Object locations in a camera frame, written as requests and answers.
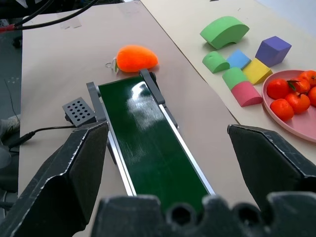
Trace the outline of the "green arch foam block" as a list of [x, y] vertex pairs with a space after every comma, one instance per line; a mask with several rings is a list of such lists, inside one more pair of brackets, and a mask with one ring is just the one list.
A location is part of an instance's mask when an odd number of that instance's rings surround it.
[[200, 35], [218, 50], [230, 43], [238, 43], [248, 31], [249, 27], [243, 22], [232, 16], [224, 16], [208, 24]]

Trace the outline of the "grey perforated motor box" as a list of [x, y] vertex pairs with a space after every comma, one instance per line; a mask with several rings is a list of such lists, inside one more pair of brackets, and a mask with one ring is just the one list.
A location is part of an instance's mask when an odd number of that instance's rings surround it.
[[65, 112], [65, 119], [75, 127], [96, 122], [95, 113], [82, 97], [63, 105], [62, 108]]

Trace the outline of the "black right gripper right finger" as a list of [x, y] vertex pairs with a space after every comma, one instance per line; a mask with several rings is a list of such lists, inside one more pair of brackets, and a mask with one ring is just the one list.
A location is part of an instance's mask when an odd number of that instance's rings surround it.
[[274, 192], [316, 193], [316, 165], [277, 132], [244, 125], [227, 128], [243, 179], [258, 207]]

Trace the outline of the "yellow foam block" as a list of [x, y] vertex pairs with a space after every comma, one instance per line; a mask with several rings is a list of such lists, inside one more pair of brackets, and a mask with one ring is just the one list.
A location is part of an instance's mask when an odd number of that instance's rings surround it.
[[262, 83], [273, 73], [271, 68], [257, 58], [254, 58], [242, 71], [253, 85]]

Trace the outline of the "small green half-cylinder foam block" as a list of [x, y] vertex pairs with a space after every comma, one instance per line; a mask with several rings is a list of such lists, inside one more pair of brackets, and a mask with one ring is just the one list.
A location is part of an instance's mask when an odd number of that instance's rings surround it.
[[202, 63], [213, 73], [228, 70], [229, 62], [217, 51], [208, 53], [202, 60]]

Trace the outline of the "orange tangerine with leaf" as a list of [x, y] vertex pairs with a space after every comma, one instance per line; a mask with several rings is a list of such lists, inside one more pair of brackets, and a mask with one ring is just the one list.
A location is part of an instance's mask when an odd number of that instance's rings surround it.
[[308, 93], [311, 89], [310, 83], [302, 78], [294, 78], [287, 81], [293, 92]]

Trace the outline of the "orange plush carrot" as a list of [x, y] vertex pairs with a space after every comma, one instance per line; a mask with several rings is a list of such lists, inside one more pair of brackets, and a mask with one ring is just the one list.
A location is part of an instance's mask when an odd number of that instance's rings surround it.
[[115, 73], [136, 73], [142, 69], [151, 69], [158, 64], [157, 56], [148, 48], [140, 45], [126, 45], [122, 47], [116, 57], [106, 63]]

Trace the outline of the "pink plate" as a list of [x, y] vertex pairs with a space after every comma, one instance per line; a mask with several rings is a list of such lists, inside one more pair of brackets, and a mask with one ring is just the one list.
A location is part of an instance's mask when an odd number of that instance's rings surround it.
[[270, 104], [274, 101], [267, 95], [267, 86], [273, 79], [290, 80], [299, 76], [302, 70], [285, 70], [273, 73], [265, 79], [262, 85], [263, 107], [267, 110], [269, 116], [282, 128], [292, 133], [293, 135], [303, 138], [307, 141], [316, 143], [316, 108], [310, 106], [306, 112], [299, 115], [294, 115], [291, 120], [286, 122], [278, 118], [270, 108]]

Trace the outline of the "pink foam half-cylinder block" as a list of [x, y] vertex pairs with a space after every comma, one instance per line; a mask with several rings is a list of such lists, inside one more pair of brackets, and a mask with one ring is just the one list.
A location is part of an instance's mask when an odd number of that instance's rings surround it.
[[261, 104], [263, 101], [262, 96], [249, 81], [238, 83], [231, 92], [241, 107]]

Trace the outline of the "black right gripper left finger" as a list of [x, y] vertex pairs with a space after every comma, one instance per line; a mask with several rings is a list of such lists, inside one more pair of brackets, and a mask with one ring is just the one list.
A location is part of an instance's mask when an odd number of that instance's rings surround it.
[[73, 237], [90, 221], [108, 124], [84, 125], [40, 167], [0, 224], [0, 237]]

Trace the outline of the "clear tape strip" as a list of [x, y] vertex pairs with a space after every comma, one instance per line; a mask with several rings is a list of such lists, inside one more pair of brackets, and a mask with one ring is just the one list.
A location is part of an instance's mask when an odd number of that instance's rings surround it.
[[75, 29], [78, 27], [81, 27], [81, 22], [80, 22], [78, 17], [74, 17], [74, 18], [71, 18], [67, 21], [60, 23], [60, 28], [63, 30], [68, 29], [68, 28]]

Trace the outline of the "blue foam block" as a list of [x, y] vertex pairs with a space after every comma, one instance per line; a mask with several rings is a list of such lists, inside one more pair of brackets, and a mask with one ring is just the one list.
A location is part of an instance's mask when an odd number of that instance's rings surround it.
[[229, 63], [230, 68], [239, 68], [243, 70], [251, 62], [251, 59], [242, 51], [236, 50], [227, 58], [227, 62]]

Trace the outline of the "purple foam cube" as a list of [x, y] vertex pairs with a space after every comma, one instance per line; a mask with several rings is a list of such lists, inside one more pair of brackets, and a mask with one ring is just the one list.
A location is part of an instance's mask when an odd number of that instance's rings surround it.
[[291, 47], [288, 42], [273, 36], [261, 42], [255, 58], [270, 68], [281, 63]]

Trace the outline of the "white shoe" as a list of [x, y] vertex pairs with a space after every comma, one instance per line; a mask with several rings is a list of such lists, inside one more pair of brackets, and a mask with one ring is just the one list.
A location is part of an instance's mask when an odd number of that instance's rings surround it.
[[20, 129], [20, 114], [0, 119], [0, 140], [7, 135], [11, 135]]

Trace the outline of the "cream paper sheet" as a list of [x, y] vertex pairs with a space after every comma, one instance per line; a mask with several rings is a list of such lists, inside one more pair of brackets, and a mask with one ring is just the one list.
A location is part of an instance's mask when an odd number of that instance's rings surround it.
[[212, 74], [202, 63], [212, 47], [200, 36], [202, 29], [222, 16], [233, 16], [249, 27], [242, 40], [220, 50], [227, 57], [236, 49], [253, 57], [262, 40], [278, 36], [291, 44], [284, 61], [273, 68], [315, 70], [316, 38], [291, 24], [256, 0], [141, 0], [190, 63], [220, 96], [234, 118], [242, 125], [261, 127], [279, 133], [303, 156], [316, 162], [316, 144], [288, 133], [261, 105], [241, 107], [224, 83], [221, 74]]

